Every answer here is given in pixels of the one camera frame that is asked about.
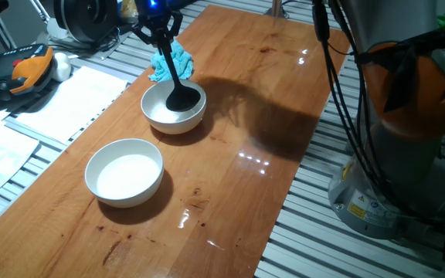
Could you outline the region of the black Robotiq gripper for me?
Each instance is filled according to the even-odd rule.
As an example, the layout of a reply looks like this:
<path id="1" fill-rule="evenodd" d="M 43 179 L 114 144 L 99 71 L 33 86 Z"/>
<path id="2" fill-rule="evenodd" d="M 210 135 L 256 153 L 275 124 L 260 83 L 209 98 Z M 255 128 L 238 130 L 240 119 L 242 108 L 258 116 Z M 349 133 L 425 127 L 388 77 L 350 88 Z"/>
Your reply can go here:
<path id="1" fill-rule="evenodd" d="M 167 32 L 166 36 L 170 41 L 179 34 L 183 15 L 180 11 L 172 11 L 167 0 L 135 0 L 135 5 L 138 11 L 138 22 L 132 25 L 132 32 L 145 44 L 158 47 L 157 36 L 143 32 L 144 27 L 151 31 Z"/>

